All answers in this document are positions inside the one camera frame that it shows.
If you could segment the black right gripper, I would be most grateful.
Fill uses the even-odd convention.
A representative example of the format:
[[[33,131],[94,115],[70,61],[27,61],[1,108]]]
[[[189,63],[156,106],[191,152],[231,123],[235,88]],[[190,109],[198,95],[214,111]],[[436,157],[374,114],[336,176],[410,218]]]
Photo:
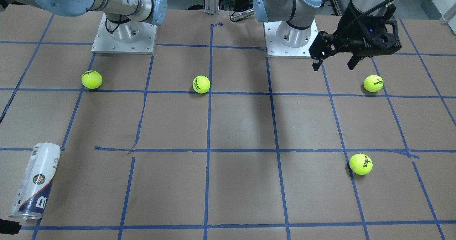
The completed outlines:
[[[0,233],[5,235],[16,235],[21,230],[22,225],[17,221],[0,219]]]

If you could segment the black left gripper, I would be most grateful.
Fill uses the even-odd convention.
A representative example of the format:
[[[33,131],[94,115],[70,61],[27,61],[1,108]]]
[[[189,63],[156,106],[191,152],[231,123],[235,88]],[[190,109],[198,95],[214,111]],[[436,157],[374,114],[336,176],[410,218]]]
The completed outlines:
[[[367,14],[363,17],[364,12],[350,1],[336,31],[332,34],[318,32],[309,48],[313,70],[317,72],[326,58],[339,52],[352,53],[347,66],[353,70],[362,57],[390,55],[399,51],[402,43],[397,21],[393,18],[396,6],[382,6],[380,11],[379,16]]]

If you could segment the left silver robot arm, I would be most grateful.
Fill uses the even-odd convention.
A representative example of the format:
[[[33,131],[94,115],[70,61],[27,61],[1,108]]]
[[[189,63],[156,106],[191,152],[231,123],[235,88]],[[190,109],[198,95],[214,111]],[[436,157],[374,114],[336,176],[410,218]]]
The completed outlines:
[[[352,70],[366,57],[401,49],[393,1],[350,0],[332,34],[317,31],[315,16],[323,0],[253,0],[253,11],[264,24],[269,57],[311,58],[318,71],[326,58],[350,52]]]

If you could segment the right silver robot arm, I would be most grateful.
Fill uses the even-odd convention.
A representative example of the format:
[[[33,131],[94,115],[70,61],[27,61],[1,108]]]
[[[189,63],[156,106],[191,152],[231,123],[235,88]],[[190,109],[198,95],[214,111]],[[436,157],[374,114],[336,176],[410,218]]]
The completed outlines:
[[[156,0],[1,0],[1,239],[158,236],[140,196],[152,118]],[[9,216],[35,145],[61,156],[39,220]]]

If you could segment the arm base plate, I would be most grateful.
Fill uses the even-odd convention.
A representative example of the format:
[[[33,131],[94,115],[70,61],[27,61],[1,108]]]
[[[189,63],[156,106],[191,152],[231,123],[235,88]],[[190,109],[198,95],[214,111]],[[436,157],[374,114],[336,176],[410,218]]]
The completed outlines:
[[[93,53],[144,54],[155,51],[158,26],[129,21],[112,23],[105,14],[98,26],[91,51]]]
[[[295,29],[286,22],[265,22],[264,36],[269,58],[311,59],[309,49],[318,29],[315,20],[307,29]]]

